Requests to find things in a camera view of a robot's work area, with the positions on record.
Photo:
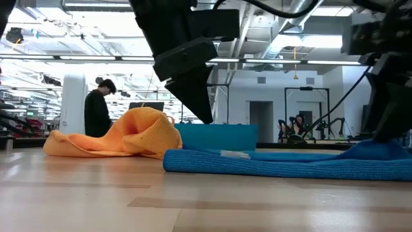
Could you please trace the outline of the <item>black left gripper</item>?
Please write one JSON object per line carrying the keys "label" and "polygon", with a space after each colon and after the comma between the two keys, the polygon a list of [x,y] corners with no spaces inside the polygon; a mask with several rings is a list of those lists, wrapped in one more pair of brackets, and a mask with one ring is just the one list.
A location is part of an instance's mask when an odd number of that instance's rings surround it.
{"label": "black left gripper", "polygon": [[213,42],[200,35],[199,16],[191,10],[135,11],[136,22],[152,51],[154,70],[165,88],[204,124],[213,122],[207,81],[218,56]]}

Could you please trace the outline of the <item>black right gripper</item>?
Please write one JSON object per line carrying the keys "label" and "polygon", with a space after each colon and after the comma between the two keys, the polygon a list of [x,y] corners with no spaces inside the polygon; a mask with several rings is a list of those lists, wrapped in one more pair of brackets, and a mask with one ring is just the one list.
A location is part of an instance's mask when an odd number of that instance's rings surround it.
{"label": "black right gripper", "polygon": [[401,137],[412,129],[412,53],[368,53],[359,63],[371,67],[365,131],[381,143]]}

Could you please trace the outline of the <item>orange microfiber towel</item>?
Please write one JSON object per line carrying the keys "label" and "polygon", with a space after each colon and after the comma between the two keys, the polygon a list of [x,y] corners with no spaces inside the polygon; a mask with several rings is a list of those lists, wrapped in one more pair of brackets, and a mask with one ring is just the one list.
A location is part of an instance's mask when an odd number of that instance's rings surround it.
{"label": "orange microfiber towel", "polygon": [[167,150],[181,149],[180,132],[174,120],[164,112],[150,107],[133,108],[116,120],[99,138],[58,130],[50,133],[44,143],[45,154],[58,157],[130,157],[141,155],[162,160]]}

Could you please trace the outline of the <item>blue microfiber towel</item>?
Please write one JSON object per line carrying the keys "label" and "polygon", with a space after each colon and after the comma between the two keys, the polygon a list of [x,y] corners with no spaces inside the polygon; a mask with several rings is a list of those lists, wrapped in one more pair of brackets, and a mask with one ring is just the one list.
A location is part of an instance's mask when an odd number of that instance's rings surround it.
{"label": "blue microfiber towel", "polygon": [[338,155],[186,146],[167,150],[163,168],[184,173],[412,182],[412,153],[394,140],[386,143],[364,140]]}

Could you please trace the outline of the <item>black background monitor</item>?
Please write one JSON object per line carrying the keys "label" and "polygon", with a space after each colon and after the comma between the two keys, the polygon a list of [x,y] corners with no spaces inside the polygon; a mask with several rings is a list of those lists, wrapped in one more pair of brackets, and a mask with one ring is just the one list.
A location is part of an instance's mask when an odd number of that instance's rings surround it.
{"label": "black background monitor", "polygon": [[163,111],[164,104],[164,102],[131,102],[129,104],[129,109],[131,110],[133,108],[149,107],[152,109]]}

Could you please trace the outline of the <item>white building pillar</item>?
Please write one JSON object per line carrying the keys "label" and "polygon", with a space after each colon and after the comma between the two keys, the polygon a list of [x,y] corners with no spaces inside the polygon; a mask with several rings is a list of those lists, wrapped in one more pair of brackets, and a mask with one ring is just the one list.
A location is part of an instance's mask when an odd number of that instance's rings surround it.
{"label": "white building pillar", "polygon": [[62,85],[59,130],[63,134],[84,134],[84,101],[88,84],[83,73],[66,73]]}

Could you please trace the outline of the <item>black ceiling device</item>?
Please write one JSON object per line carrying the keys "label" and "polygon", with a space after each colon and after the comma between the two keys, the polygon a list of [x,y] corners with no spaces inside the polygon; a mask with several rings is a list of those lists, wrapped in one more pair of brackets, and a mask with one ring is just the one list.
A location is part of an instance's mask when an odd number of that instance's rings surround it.
{"label": "black ceiling device", "polygon": [[21,44],[24,41],[22,28],[11,27],[11,29],[6,33],[6,40],[13,44]]}

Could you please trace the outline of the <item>black background station frame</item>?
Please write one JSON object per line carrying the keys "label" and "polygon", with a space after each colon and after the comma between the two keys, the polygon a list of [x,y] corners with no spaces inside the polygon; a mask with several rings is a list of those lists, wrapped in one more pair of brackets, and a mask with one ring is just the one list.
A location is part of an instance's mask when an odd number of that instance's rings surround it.
{"label": "black background station frame", "polygon": [[287,132],[284,132],[284,134],[287,136],[287,140],[286,142],[288,144],[306,144],[306,136],[307,134],[310,132],[311,134],[313,134],[312,130],[323,121],[323,119],[326,117],[328,119],[328,123],[330,123],[330,89],[329,88],[314,88],[311,86],[302,86],[302,87],[285,87],[284,88],[284,97],[285,97],[285,101],[284,101],[284,105],[285,105],[285,120],[287,120],[288,118],[288,103],[287,103],[287,91],[288,90],[299,90],[299,91],[313,91],[313,90],[324,90],[327,93],[327,109],[328,109],[328,113],[322,115],[322,108],[320,108],[319,113],[320,116],[319,118],[314,121],[309,127],[304,128],[301,124],[298,123],[298,121],[296,119],[292,120],[292,122],[294,122],[296,125],[299,125],[302,129],[303,129],[303,134],[299,135],[296,133],[292,132],[293,127],[289,127],[289,130]]}

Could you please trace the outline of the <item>silver slanted ventilation duct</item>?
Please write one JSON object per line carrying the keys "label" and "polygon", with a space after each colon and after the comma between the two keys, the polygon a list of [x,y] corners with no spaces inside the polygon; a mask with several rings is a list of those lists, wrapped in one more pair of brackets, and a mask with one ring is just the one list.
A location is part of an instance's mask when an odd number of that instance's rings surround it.
{"label": "silver slanted ventilation duct", "polygon": [[304,15],[287,19],[275,16],[271,27],[271,42],[259,56],[260,59],[275,59],[283,47],[286,47],[288,39],[281,35],[281,32],[293,27],[302,30],[304,22],[313,14],[314,10],[319,7],[324,0],[292,0],[288,13],[297,14],[304,12]]}

